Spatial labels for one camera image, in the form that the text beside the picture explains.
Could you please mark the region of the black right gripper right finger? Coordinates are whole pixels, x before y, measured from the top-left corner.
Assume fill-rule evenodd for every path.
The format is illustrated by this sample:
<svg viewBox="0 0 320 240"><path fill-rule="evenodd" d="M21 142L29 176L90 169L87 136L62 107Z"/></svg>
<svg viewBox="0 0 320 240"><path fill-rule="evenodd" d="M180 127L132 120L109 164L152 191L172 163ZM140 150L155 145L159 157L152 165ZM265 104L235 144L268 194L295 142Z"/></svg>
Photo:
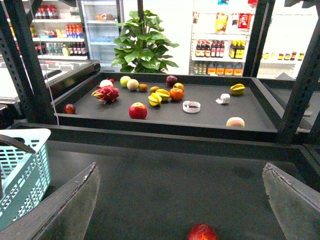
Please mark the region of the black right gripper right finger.
<svg viewBox="0 0 320 240"><path fill-rule="evenodd" d="M287 240L320 238L320 193L267 162L262 171L271 209Z"/></svg>

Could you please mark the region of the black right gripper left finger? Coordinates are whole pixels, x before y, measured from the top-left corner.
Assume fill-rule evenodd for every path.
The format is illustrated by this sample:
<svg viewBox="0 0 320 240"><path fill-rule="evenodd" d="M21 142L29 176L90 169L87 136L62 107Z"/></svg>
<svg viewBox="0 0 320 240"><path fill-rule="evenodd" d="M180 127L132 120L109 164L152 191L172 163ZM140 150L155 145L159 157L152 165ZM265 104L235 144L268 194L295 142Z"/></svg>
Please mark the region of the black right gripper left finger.
<svg viewBox="0 0 320 240"><path fill-rule="evenodd" d="M92 163L29 213L0 232L2 240L82 240L94 212L101 175Z"/></svg>

